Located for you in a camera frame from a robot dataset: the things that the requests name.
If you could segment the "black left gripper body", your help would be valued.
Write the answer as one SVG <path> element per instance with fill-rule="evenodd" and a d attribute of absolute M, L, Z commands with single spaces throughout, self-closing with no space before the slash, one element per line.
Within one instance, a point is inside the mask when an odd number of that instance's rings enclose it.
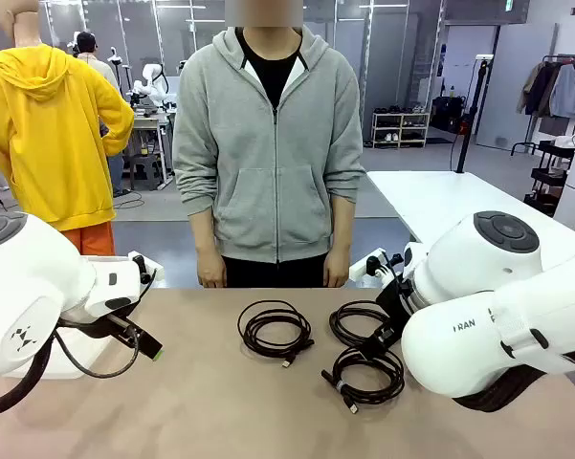
<path fill-rule="evenodd" d="M 140 301 L 131 303 L 114 312 L 119 320 L 115 322 L 109 316 L 100 317 L 91 323 L 78 323 L 72 320 L 61 318 L 60 326 L 63 328 L 73 328 L 81 331 L 86 336 L 126 336 L 126 328 L 131 321 L 129 315 L 137 308 Z"/>

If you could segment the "person's left hand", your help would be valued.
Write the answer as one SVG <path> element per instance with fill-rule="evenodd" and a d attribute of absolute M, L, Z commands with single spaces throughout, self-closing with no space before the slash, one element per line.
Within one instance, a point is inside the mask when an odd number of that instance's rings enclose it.
<path fill-rule="evenodd" d="M 349 248 L 332 248 L 326 255 L 323 265 L 323 286 L 340 288 L 349 278 Z"/>

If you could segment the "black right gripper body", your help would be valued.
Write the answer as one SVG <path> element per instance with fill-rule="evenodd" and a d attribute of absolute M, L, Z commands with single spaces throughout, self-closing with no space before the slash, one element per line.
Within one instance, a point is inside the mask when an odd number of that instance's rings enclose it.
<path fill-rule="evenodd" d="M 408 280 L 393 279 L 380 292 L 376 303 L 388 316 L 389 328 L 395 334 L 401 334 L 414 314 L 409 304 L 409 297 L 413 293 Z"/>

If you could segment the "person's right hand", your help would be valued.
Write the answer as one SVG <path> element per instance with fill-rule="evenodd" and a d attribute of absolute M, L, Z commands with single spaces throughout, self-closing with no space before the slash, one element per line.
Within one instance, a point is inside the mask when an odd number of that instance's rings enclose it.
<path fill-rule="evenodd" d="M 205 289 L 226 287 L 226 265 L 215 247 L 197 251 L 197 275 L 200 285 Z"/>

